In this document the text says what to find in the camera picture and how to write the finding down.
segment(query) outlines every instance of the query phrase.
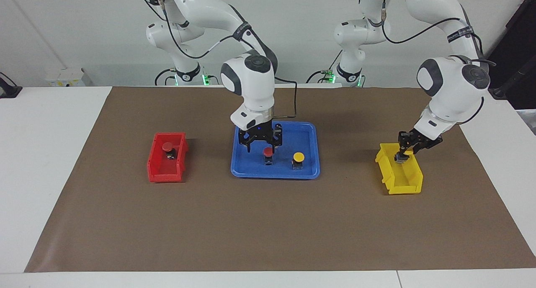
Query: yellow button cap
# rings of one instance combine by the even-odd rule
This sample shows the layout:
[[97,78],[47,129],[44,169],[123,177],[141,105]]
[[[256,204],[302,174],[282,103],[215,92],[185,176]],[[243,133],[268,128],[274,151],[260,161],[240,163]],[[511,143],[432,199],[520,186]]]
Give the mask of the yellow button cap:
[[294,161],[295,162],[303,162],[305,160],[305,155],[303,155],[302,152],[297,152],[294,154]]

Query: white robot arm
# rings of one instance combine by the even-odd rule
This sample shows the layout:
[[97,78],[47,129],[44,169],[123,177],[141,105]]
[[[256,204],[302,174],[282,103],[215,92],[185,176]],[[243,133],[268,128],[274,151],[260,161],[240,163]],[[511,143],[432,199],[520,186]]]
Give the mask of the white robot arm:
[[[147,37],[151,43],[169,52],[175,64],[180,67],[184,65],[185,69],[192,69],[196,63],[195,59],[200,58],[188,54],[189,48],[182,42],[203,35],[206,28],[230,32],[231,36],[228,38],[234,38],[248,50],[247,53],[222,65],[222,83],[228,90],[244,98],[244,103],[231,115],[231,121],[240,129],[240,143],[248,149],[250,144],[257,140],[270,143],[274,149],[281,145],[282,130],[277,128],[277,125],[272,128],[277,57],[239,12],[222,0],[147,1],[158,5],[166,17],[161,25],[149,26]],[[175,29],[179,40],[174,40],[171,34],[166,36],[166,28],[169,31]],[[199,64],[195,65],[196,70],[182,74],[182,78],[190,79],[195,76],[200,69]]]
[[[391,31],[386,20],[389,1],[361,0],[360,7],[366,19],[342,23],[335,30],[335,39],[343,48],[343,58],[337,66],[337,82],[344,86],[356,84],[365,58],[360,46],[388,39]],[[470,118],[469,113],[480,110],[479,105],[483,104],[483,96],[490,86],[488,65],[483,63],[473,28],[458,0],[406,0],[406,4],[412,17],[446,33],[456,55],[428,59],[419,68],[417,82],[432,99],[414,129],[400,132],[397,162],[409,158],[405,154],[408,149],[413,148],[417,153],[441,143],[442,133]]]
[[168,28],[166,21],[159,21],[149,25],[146,29],[147,40],[153,46],[165,50],[175,65],[175,79],[180,85],[202,85],[203,84],[203,69],[201,65],[190,57],[182,53],[169,31],[172,31],[174,38],[180,45],[180,48],[187,54],[193,55],[192,48],[184,42],[188,42],[199,38],[205,33],[204,28],[192,25],[182,15],[173,0],[145,0],[148,4],[157,6],[162,11],[166,10],[166,18],[170,23]]

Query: red button cap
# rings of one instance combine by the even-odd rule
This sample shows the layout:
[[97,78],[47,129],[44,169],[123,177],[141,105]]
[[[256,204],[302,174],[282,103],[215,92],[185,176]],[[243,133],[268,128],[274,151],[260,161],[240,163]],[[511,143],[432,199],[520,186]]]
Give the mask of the red button cap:
[[165,143],[163,146],[162,146],[162,149],[164,152],[171,152],[173,150],[173,144],[172,143]]
[[267,147],[266,149],[264,149],[263,153],[264,153],[264,156],[266,156],[266,157],[272,157],[273,156],[273,150],[272,150],[271,147]]

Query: yellow bin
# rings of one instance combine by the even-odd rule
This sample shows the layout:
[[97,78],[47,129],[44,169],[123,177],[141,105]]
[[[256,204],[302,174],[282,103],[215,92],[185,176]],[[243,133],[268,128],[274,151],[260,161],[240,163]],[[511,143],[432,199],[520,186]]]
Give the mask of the yellow bin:
[[400,151],[398,144],[380,144],[379,147],[376,162],[383,175],[381,182],[387,186],[389,195],[421,193],[423,173],[413,152],[406,152],[410,156],[409,160],[398,164],[394,160],[394,156]]

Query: black strap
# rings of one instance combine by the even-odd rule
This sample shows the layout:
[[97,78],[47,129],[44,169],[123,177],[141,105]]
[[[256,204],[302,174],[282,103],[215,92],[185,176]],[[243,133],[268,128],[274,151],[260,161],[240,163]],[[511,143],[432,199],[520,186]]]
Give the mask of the black strap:
[[467,36],[471,34],[474,34],[474,29],[472,26],[469,25],[468,27],[464,27],[460,29],[459,31],[449,35],[448,37],[446,37],[446,39],[448,40],[448,43],[452,43],[454,40],[458,40],[459,38],[463,36]]
[[242,23],[242,25],[239,26],[239,28],[237,28],[234,32],[233,38],[238,41],[242,40],[242,36],[244,36],[245,31],[247,31],[248,29],[251,29],[251,25],[247,22]]
[[449,57],[455,57],[455,58],[458,58],[461,60],[462,63],[464,64],[470,64],[471,63],[471,59],[469,59],[468,57],[464,56],[464,55],[450,55]]
[[190,72],[180,72],[177,70],[177,75],[185,82],[191,82],[193,78],[195,78],[199,73],[201,72],[201,65],[197,63],[197,67],[195,70]]
[[373,27],[381,27],[382,25],[385,24],[385,21],[380,21],[379,23],[374,23],[372,20],[368,19],[370,25],[372,25]]
[[186,28],[190,25],[190,22],[189,21],[185,21],[184,23],[179,23],[178,26],[182,27],[182,28]]
[[340,63],[339,65],[337,65],[337,73],[346,79],[346,82],[350,82],[350,83],[353,83],[353,82],[356,82],[359,78],[359,76],[361,75],[361,71],[358,71],[356,72],[355,74],[351,74],[349,72],[346,72],[344,71],[341,67],[340,67]]

